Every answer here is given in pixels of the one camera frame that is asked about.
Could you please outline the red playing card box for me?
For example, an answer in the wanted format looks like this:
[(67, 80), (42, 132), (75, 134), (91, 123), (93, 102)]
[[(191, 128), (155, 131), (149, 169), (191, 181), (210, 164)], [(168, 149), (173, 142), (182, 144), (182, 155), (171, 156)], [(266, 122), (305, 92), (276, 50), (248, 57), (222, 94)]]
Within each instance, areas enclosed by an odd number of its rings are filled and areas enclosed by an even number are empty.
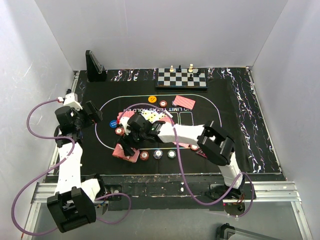
[(112, 156), (124, 160), (129, 160), (130, 158), (130, 156), (125, 156), (124, 150), (119, 143), (116, 144), (114, 151), (112, 152)]

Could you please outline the red poker chip stack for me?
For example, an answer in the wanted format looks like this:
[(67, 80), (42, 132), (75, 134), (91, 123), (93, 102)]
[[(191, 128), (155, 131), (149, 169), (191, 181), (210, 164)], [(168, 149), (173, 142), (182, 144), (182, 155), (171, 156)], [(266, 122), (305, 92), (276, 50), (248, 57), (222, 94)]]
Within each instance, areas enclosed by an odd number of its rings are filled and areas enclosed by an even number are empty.
[(143, 161), (146, 161), (149, 159), (149, 153), (147, 151), (142, 151), (140, 153), (140, 159)]

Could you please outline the blue small blind button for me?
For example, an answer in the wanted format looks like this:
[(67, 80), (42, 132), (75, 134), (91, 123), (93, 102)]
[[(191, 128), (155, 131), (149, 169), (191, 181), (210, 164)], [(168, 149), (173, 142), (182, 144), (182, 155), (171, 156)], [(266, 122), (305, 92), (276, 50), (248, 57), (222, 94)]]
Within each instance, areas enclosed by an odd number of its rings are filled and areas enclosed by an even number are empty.
[(111, 128), (116, 128), (117, 125), (118, 125), (117, 120), (111, 120), (111, 121), (109, 122), (109, 126), (110, 126)]

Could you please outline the red chips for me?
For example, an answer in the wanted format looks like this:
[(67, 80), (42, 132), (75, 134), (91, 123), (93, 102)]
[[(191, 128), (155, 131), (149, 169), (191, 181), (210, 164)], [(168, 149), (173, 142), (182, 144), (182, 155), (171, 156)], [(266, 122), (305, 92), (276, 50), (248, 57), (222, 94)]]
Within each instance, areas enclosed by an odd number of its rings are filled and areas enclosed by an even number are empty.
[(125, 130), (122, 127), (117, 127), (115, 129), (115, 133), (119, 136), (123, 136), (125, 134)]
[(166, 102), (165, 100), (162, 100), (162, 101), (159, 102), (159, 105), (160, 105), (162, 108), (164, 108), (164, 107), (167, 106), (167, 102)]
[(199, 147), (197, 145), (191, 144), (190, 145), (190, 149), (193, 150), (193, 151), (197, 151), (199, 149)]

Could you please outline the blue poker chip stack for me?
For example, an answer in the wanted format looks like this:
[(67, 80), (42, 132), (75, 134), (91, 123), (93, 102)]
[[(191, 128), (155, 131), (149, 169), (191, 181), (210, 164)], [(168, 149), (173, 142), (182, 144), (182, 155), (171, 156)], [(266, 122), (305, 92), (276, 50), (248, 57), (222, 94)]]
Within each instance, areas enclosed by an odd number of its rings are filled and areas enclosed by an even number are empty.
[(163, 151), (161, 149), (157, 149), (153, 153), (153, 157), (157, 160), (161, 159), (163, 156)]

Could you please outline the green poker chip stack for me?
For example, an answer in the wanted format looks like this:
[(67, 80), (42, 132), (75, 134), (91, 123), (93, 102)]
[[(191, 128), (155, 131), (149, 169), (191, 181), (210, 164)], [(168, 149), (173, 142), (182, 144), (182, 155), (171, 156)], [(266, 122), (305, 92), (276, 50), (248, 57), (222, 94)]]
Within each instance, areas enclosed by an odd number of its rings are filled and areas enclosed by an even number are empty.
[(170, 159), (174, 159), (176, 157), (176, 152), (174, 150), (169, 150), (168, 153), (167, 153), (167, 156), (170, 158)]

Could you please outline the yellow big blind button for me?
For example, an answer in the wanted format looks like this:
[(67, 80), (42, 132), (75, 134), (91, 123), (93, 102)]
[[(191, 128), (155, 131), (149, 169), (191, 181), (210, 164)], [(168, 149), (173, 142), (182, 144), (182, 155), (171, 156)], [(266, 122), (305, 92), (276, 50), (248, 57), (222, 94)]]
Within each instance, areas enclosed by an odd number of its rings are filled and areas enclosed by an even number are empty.
[(157, 101), (157, 97), (154, 95), (151, 95), (148, 97), (148, 102), (149, 103), (155, 103)]

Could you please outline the black triangular all-in marker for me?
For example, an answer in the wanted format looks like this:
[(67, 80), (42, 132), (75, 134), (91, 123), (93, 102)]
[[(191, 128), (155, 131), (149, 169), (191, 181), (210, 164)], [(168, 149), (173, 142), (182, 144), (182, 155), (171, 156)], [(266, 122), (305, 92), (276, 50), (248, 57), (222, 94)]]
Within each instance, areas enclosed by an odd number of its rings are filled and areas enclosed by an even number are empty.
[(196, 154), (199, 155), (199, 156), (201, 156), (201, 157), (203, 157), (203, 158), (206, 158), (206, 157), (207, 157), (207, 156), (205, 155), (205, 153), (204, 153), (202, 150), (200, 150), (200, 149), (196, 151)]

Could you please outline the red-backed playing card deck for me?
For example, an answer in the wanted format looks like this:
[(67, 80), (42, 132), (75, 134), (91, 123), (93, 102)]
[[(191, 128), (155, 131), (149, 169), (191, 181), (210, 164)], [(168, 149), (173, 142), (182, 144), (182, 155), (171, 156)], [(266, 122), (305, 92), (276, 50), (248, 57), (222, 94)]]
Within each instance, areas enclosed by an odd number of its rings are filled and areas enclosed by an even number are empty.
[(131, 162), (131, 163), (136, 163), (138, 158), (139, 158), (139, 156), (140, 156), (140, 150), (139, 149), (135, 149), (135, 148), (133, 148), (132, 150), (134, 151), (134, 155), (130, 156), (128, 158), (128, 161)]

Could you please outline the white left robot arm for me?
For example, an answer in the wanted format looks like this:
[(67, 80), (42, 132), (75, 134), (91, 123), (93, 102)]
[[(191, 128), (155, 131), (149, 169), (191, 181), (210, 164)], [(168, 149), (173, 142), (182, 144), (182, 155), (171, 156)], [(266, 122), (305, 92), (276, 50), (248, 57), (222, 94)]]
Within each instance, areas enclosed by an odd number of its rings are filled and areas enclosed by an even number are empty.
[(119, 186), (106, 186), (99, 174), (81, 176), (83, 129), (102, 121), (102, 112), (91, 101), (81, 106), (78, 96), (68, 91), (62, 107), (54, 114), (58, 126), (54, 139), (58, 148), (58, 181), (47, 207), (57, 228), (65, 233), (97, 219), (95, 200), (120, 200), (126, 194)]

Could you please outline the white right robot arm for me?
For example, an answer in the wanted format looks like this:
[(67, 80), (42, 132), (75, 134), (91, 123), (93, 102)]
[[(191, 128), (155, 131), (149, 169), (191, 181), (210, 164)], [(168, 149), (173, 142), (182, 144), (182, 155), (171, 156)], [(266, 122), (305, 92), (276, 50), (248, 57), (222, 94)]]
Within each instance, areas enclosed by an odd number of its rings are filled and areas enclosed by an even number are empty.
[(235, 141), (213, 121), (201, 125), (180, 125), (157, 120), (151, 122), (141, 114), (121, 117), (118, 121), (124, 135), (118, 140), (125, 156), (133, 156), (145, 141), (151, 143), (183, 143), (193, 145), (217, 165), (222, 173), (227, 195), (237, 199), (245, 192), (244, 177), (235, 154)]

